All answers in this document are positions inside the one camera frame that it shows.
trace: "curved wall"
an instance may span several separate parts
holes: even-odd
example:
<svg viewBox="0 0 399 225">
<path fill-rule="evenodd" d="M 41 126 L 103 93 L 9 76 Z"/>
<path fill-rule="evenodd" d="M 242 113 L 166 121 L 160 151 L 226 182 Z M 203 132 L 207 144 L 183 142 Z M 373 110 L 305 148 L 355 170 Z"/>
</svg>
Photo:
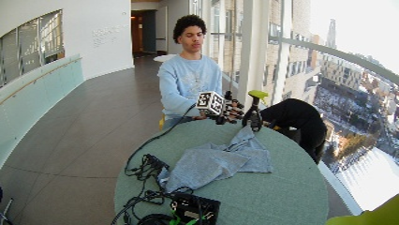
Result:
<svg viewBox="0 0 399 225">
<path fill-rule="evenodd" d="M 0 37 L 58 9 L 65 56 L 81 55 L 85 80 L 131 68 L 130 0 L 1 0 Z"/>
</svg>

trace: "chair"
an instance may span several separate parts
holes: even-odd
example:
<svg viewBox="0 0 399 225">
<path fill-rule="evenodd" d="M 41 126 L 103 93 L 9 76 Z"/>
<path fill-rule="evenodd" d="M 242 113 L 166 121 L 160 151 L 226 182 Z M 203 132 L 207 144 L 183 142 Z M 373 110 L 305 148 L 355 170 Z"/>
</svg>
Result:
<svg viewBox="0 0 399 225">
<path fill-rule="evenodd" d="M 159 130 L 162 130 L 163 123 L 164 123 L 164 115 L 162 114 L 162 118 L 159 120 Z"/>
<path fill-rule="evenodd" d="M 399 224 L 399 194 L 391 197 L 371 211 L 359 216 L 332 217 L 325 225 L 397 225 Z"/>
</svg>

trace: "gray cloth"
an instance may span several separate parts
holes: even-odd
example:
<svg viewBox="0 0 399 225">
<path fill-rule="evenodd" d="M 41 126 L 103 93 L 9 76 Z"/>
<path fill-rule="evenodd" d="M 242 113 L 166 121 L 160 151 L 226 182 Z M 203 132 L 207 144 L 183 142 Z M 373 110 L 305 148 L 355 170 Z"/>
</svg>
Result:
<svg viewBox="0 0 399 225">
<path fill-rule="evenodd" d="M 270 152 L 247 125 L 228 145 L 206 143 L 184 151 L 170 172 L 166 192 L 180 187 L 198 189 L 212 180 L 234 176 L 236 172 L 270 173 L 271 170 Z"/>
</svg>

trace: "skyscraper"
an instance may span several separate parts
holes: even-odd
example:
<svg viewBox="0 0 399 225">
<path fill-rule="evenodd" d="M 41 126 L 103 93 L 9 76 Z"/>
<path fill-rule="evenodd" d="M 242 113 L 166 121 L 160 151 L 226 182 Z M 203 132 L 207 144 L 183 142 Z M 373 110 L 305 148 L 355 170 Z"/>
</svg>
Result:
<svg viewBox="0 0 399 225">
<path fill-rule="evenodd" d="M 327 34 L 327 41 L 325 41 L 325 46 L 336 49 L 336 44 L 335 44 L 335 20 L 329 19 L 328 23 L 328 34 Z"/>
</svg>

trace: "green tablecloth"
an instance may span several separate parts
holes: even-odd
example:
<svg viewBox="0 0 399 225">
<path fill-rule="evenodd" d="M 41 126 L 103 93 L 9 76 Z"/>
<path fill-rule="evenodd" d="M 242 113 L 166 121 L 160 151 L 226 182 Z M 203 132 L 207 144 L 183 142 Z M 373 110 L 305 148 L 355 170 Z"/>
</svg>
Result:
<svg viewBox="0 0 399 225">
<path fill-rule="evenodd" d="M 142 156 L 151 154 L 170 165 L 171 171 L 186 149 L 203 143 L 228 144 L 240 128 L 240 124 L 215 125 L 212 120 L 180 124 L 139 150 L 129 167 L 138 167 Z M 220 202 L 216 224 L 324 224 L 328 193 L 323 175 L 308 154 L 292 140 L 266 127 L 255 137 L 270 152 L 272 173 L 238 172 L 231 178 L 212 181 L 194 190 L 194 195 Z M 125 176 L 123 169 L 114 190 L 115 213 L 142 187 L 135 177 Z M 147 181 L 146 188 L 156 190 L 152 180 Z M 158 206 L 141 202 L 134 212 L 139 218 L 152 213 L 170 215 L 168 203 Z"/>
</svg>

